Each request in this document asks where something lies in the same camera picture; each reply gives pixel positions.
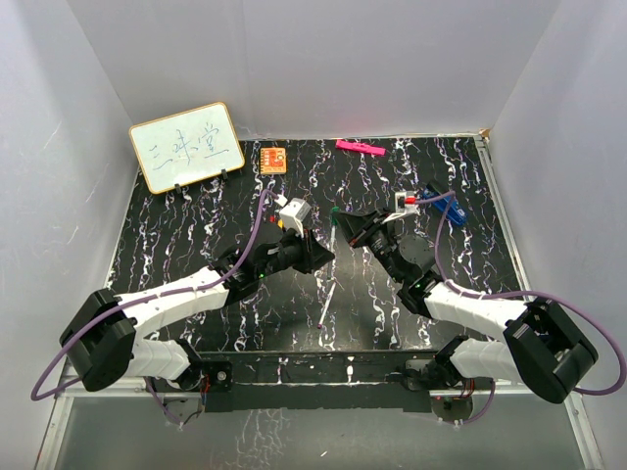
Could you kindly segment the white green marker pen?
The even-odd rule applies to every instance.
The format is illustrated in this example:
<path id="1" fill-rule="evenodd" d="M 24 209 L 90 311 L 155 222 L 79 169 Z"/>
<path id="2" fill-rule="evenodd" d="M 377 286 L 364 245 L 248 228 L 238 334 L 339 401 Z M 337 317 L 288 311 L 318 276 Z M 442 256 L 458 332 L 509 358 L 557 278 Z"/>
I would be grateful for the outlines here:
<path id="1" fill-rule="evenodd" d="M 334 249 L 335 249 L 335 239 L 336 239 L 336 221 L 335 221 L 335 217 L 332 215 L 331 216 L 331 228 L 330 228 L 330 235 L 329 235 L 329 251 L 331 253 L 335 253 Z"/>

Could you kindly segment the white magenta marker pen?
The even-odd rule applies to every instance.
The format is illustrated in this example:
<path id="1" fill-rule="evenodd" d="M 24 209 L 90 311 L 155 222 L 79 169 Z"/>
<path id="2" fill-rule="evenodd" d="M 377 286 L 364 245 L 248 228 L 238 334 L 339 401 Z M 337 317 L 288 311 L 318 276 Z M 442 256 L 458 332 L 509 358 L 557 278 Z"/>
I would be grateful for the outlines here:
<path id="1" fill-rule="evenodd" d="M 330 288 L 329 288 L 329 291 L 328 291 L 328 294 L 327 294 L 324 306 L 322 308 L 322 311 L 321 311 L 321 314 L 320 314 L 320 317 L 319 317 L 319 320 L 318 320 L 318 323 L 317 323 L 317 329 L 318 330 L 323 327 L 324 320 L 325 320 L 325 318 L 327 316 L 327 312 L 328 312 L 328 310 L 330 308 L 330 304 L 331 304 L 332 298 L 334 296 L 336 285 L 337 285 L 336 281 L 333 281 L 331 283 L 331 285 L 330 285 Z"/>

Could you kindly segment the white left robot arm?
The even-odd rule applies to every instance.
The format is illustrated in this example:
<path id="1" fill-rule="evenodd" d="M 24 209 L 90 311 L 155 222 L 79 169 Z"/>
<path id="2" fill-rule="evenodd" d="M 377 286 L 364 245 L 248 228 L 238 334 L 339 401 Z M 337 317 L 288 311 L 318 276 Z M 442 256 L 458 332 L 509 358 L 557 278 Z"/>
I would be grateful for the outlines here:
<path id="1" fill-rule="evenodd" d="M 311 230 L 289 229 L 274 243 L 242 244 L 174 282 L 137 293 L 93 292 L 60 337 L 84 389 L 98 392 L 122 377 L 164 379 L 182 391 L 198 387 L 206 363 L 183 340 L 150 334 L 199 312 L 220 310 L 256 294 L 260 282 L 292 268 L 311 274 L 334 260 Z"/>

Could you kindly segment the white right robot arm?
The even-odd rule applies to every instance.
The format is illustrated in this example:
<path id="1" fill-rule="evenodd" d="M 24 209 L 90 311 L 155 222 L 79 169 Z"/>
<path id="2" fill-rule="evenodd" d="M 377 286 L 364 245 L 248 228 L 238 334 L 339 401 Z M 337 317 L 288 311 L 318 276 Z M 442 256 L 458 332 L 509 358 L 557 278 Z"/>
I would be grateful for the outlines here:
<path id="1" fill-rule="evenodd" d="M 399 284 L 409 312 L 485 335 L 483 341 L 458 335 L 420 369 L 408 365 L 423 387 L 456 389 L 469 379 L 492 378 L 522 383 L 541 399 L 561 403 L 597 362 L 597 350 L 557 302 L 485 300 L 444 281 L 428 242 L 398 234 L 382 211 L 338 211 L 333 219 L 352 248 L 368 249 Z"/>

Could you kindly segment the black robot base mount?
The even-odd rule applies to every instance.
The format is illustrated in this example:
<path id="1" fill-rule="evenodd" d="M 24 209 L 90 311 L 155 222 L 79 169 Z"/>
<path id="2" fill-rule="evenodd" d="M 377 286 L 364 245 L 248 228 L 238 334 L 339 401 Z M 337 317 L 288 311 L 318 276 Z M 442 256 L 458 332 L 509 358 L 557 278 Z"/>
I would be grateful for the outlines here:
<path id="1" fill-rule="evenodd" d="M 191 376 L 175 387 L 152 380 L 157 392 L 197 399 L 202 411 L 249 409 L 400 409 L 439 407 L 464 419 L 473 399 L 490 390 L 486 378 L 428 385 L 418 371 L 433 352 L 204 352 Z"/>

